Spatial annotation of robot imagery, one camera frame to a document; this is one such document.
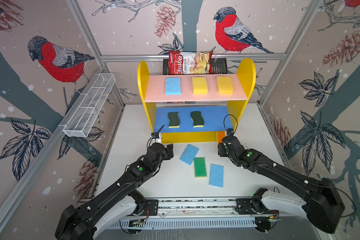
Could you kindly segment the dark green wavy sponge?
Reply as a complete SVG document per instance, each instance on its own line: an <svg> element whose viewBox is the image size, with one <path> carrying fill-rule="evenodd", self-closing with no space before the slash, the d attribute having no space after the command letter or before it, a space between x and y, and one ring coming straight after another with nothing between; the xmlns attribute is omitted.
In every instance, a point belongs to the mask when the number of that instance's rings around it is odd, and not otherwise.
<svg viewBox="0 0 360 240"><path fill-rule="evenodd" d="M200 111L193 111L191 112L191 119L193 121L194 128L202 128L205 125L204 118Z"/></svg>
<svg viewBox="0 0 360 240"><path fill-rule="evenodd" d="M180 127L179 112L168 113L168 119L169 119L169 128L179 128Z"/></svg>

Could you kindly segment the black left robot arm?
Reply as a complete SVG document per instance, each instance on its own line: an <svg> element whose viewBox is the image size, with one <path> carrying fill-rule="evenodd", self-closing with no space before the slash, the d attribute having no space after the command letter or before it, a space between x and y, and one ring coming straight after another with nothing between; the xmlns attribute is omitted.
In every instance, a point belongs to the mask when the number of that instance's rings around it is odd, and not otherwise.
<svg viewBox="0 0 360 240"><path fill-rule="evenodd" d="M146 199L137 189L158 173L163 161L173 156L172 144L152 144L145 155L128 165L123 175L95 198L77 208L67 207L62 212L55 238L94 240L116 221L142 213Z"/></svg>

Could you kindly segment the aluminium rail base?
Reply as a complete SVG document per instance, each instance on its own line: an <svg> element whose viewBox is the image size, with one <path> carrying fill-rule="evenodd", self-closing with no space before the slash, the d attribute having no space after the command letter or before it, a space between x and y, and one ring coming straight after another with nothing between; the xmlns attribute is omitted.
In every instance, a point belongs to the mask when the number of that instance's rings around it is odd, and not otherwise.
<svg viewBox="0 0 360 240"><path fill-rule="evenodd" d="M273 192L266 192L259 206L250 197L147 199L137 204L127 196L95 222L93 237L108 229L120 229L127 234L143 230L207 228L255 228L268 232L283 214L307 219L302 208L304 204L298 197Z"/></svg>

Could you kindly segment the orange sponge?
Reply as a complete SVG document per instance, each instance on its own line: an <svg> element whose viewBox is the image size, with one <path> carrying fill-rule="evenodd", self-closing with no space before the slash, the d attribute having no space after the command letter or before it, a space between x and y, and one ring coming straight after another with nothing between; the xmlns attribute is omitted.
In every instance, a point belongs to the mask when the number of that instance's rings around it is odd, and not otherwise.
<svg viewBox="0 0 360 240"><path fill-rule="evenodd" d="M217 132L217 142L220 144L223 142L223 138L226 137L226 132L224 131L218 131Z"/></svg>

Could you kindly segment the red cassava chips bag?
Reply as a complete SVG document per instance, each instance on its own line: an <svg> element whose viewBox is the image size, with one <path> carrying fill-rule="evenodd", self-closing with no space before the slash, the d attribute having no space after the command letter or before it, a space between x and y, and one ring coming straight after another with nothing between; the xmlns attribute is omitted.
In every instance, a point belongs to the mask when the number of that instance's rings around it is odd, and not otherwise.
<svg viewBox="0 0 360 240"><path fill-rule="evenodd" d="M204 75L213 74L210 52L169 51L170 75Z"/></svg>

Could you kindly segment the blue sponge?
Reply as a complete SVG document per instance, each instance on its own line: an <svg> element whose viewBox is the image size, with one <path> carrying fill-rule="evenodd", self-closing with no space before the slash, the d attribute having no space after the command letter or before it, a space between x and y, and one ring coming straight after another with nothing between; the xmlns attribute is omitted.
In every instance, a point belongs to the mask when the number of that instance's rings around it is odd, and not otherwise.
<svg viewBox="0 0 360 240"><path fill-rule="evenodd" d="M188 144L184 152L182 153L180 160L190 166L198 152L199 148Z"/></svg>
<svg viewBox="0 0 360 240"><path fill-rule="evenodd" d="M224 187L224 167L211 164L209 185L214 187Z"/></svg>
<svg viewBox="0 0 360 240"><path fill-rule="evenodd" d="M180 78L166 78L166 95L180 95L181 94L181 80Z"/></svg>

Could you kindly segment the yellow sponge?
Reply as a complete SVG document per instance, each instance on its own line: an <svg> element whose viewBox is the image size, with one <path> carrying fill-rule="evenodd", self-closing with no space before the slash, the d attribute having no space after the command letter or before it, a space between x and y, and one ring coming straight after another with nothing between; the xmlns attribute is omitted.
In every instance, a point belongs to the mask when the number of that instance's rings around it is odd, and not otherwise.
<svg viewBox="0 0 360 240"><path fill-rule="evenodd" d="M207 95L209 88L206 77L192 77L193 94Z"/></svg>
<svg viewBox="0 0 360 240"><path fill-rule="evenodd" d="M232 95L234 92L232 80L230 77L217 77L217 86L219 95Z"/></svg>

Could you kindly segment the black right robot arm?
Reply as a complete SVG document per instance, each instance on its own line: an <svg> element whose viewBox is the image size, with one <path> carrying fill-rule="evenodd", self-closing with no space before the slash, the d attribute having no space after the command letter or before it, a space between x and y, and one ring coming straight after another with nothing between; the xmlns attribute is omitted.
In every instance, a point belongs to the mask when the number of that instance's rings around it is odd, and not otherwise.
<svg viewBox="0 0 360 240"><path fill-rule="evenodd" d="M229 158L235 166L263 175L294 193L290 196L261 189L261 208L300 216L325 233L335 233L345 205L332 181L316 180L292 171L255 149L245 149L233 135L224 137L218 144L218 154Z"/></svg>

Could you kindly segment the yellow shelf with coloured boards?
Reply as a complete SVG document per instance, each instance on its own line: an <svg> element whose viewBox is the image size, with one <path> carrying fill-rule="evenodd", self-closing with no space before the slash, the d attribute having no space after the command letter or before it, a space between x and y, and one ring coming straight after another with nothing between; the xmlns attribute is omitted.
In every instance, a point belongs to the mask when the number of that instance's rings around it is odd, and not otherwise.
<svg viewBox="0 0 360 240"><path fill-rule="evenodd" d="M221 142L236 130L254 92L256 67L240 62L235 74L151 75L145 61L138 87L150 129L162 143Z"/></svg>

